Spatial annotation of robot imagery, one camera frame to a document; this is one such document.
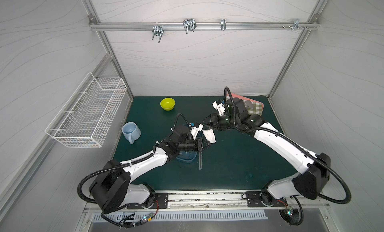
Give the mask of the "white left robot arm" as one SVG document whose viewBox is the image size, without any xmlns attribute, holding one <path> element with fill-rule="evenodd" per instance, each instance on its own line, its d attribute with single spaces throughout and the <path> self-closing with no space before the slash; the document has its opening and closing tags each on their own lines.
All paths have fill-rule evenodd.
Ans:
<svg viewBox="0 0 384 232">
<path fill-rule="evenodd" d="M 129 204 L 149 208 L 155 200 L 155 191 L 147 184 L 132 182 L 177 158 L 180 152 L 201 153 L 215 142 L 213 130 L 205 130 L 203 124 L 175 124 L 171 134 L 156 142 L 150 152 L 128 161 L 110 160 L 103 169 L 87 175 L 78 184 L 78 196 L 87 203 L 97 204 L 104 214 Z"/>
</svg>

